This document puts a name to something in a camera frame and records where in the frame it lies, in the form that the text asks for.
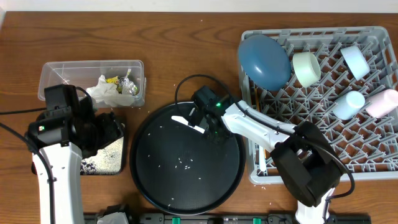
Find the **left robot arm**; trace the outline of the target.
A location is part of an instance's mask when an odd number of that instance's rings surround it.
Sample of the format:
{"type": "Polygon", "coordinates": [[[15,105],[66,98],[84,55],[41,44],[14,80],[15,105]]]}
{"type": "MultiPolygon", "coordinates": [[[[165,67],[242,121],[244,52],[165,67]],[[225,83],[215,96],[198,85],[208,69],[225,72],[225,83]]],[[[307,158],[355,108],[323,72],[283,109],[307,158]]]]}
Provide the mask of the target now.
{"type": "Polygon", "coordinates": [[[90,95],[79,99],[80,89],[46,88],[46,109],[25,133],[39,182],[41,223],[84,223],[81,162],[124,136],[115,114],[97,115],[90,95]]]}

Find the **yellow snack wrapper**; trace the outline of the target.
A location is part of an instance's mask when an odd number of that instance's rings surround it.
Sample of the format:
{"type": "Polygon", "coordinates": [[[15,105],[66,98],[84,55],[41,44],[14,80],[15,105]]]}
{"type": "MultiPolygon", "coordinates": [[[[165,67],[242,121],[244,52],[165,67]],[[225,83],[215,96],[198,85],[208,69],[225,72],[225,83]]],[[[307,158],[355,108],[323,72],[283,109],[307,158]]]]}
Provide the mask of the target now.
{"type": "Polygon", "coordinates": [[[115,84],[116,85],[116,90],[118,91],[118,93],[122,92],[122,87],[121,87],[121,84],[120,84],[120,78],[118,76],[113,77],[113,78],[107,78],[106,82],[115,84]]]}

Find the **dark blue plate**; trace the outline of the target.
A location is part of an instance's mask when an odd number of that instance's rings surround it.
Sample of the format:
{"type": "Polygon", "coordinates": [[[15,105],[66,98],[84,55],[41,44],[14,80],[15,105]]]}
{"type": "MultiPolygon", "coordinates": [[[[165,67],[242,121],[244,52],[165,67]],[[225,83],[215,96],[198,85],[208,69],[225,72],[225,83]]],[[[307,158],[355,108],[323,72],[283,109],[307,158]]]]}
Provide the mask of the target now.
{"type": "Polygon", "coordinates": [[[289,57],[282,46],[268,36],[253,35],[242,41],[238,59],[247,76],[265,90],[280,90],[290,80],[289,57]]]}

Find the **white tissue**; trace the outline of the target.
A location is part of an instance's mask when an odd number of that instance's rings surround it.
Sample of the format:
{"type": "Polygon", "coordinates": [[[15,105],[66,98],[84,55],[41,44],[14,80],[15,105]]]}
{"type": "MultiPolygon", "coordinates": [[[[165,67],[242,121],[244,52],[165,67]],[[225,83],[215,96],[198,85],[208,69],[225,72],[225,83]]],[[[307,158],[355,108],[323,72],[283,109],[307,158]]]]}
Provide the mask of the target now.
{"type": "Polygon", "coordinates": [[[89,87],[86,91],[97,103],[105,103],[111,107],[130,106],[135,96],[118,93],[116,85],[107,83],[104,75],[99,77],[96,86],[89,87]]]}

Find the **white cup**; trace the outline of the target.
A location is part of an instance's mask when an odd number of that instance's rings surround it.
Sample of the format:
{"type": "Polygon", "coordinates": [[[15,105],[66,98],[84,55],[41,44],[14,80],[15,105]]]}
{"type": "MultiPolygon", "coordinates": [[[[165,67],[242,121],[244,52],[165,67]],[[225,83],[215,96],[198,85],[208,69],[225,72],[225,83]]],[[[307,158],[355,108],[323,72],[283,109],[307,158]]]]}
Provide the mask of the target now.
{"type": "Polygon", "coordinates": [[[364,106],[365,98],[358,91],[350,91],[339,97],[335,103],[333,114],[339,119],[349,120],[364,106]]]}

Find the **teal bowl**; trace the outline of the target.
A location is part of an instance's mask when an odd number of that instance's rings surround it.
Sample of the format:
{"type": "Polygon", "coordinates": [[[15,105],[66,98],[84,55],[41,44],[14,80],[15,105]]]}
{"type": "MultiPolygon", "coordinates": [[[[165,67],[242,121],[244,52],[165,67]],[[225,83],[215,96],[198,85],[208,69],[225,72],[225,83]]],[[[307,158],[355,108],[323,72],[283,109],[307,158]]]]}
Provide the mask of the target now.
{"type": "Polygon", "coordinates": [[[316,56],[311,52],[294,54],[292,65],[299,83],[307,88],[321,78],[320,65],[316,56]]]}

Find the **wooden chopstick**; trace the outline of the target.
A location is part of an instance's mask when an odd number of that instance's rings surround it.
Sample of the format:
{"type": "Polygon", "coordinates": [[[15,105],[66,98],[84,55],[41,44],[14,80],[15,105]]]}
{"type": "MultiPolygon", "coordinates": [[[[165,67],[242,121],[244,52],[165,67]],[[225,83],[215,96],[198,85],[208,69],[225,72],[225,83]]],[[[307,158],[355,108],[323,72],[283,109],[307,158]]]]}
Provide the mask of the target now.
{"type": "Polygon", "coordinates": [[[257,93],[257,87],[254,87],[254,97],[255,97],[256,109],[258,112],[261,112],[261,107],[259,105],[259,97],[258,97],[258,93],[257,93]]]}

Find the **pink cup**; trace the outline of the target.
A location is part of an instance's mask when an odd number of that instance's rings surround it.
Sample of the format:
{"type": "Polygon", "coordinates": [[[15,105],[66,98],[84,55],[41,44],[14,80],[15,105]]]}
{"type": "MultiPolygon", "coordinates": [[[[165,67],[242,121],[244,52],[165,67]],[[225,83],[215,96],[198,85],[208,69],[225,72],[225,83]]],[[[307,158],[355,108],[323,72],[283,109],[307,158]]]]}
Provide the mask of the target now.
{"type": "Polygon", "coordinates": [[[381,118],[397,107],[397,90],[386,89],[370,96],[366,101],[369,103],[365,109],[367,113],[372,117],[381,118]]]}

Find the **light blue small plate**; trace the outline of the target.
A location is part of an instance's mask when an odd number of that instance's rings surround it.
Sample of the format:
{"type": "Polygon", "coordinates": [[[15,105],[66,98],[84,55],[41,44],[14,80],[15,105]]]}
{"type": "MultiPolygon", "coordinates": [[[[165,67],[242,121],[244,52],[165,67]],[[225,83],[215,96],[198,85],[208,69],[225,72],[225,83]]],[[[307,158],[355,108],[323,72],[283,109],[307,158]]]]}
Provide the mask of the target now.
{"type": "Polygon", "coordinates": [[[370,67],[359,47],[350,46],[340,50],[349,70],[356,80],[362,79],[370,72],[370,67]]]}

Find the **light blue plastic knife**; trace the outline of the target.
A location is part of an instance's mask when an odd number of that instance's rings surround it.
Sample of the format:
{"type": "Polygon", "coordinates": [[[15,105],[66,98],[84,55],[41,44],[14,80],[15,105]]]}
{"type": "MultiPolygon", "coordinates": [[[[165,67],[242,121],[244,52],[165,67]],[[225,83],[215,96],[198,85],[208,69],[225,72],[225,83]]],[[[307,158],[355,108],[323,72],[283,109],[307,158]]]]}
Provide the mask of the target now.
{"type": "Polygon", "coordinates": [[[260,171],[264,172],[266,171],[266,154],[264,152],[264,148],[263,147],[259,147],[259,169],[260,171]]]}

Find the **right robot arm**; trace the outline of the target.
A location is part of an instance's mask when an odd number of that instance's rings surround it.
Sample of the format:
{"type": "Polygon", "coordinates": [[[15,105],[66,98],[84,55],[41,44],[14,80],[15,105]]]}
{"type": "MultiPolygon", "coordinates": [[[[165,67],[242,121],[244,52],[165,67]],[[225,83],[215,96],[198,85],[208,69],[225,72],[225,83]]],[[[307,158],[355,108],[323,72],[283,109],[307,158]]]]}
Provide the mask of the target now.
{"type": "Polygon", "coordinates": [[[192,96],[190,123],[207,123],[205,135],[219,143],[238,134],[266,150],[283,183],[298,201],[299,223],[326,223],[331,196],[344,173],[328,141],[316,125],[287,124],[254,110],[245,101],[218,96],[203,86],[192,96]]]}

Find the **silver foil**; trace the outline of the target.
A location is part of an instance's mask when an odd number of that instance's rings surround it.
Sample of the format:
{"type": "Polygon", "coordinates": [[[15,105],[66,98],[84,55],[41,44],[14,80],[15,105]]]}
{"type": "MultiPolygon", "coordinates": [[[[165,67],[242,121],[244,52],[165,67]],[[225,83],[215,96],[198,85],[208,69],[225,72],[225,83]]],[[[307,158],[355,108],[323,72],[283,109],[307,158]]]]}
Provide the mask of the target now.
{"type": "Polygon", "coordinates": [[[138,92],[137,86],[129,79],[130,73],[131,69],[129,68],[126,75],[119,79],[120,93],[123,95],[136,95],[138,92]]]}

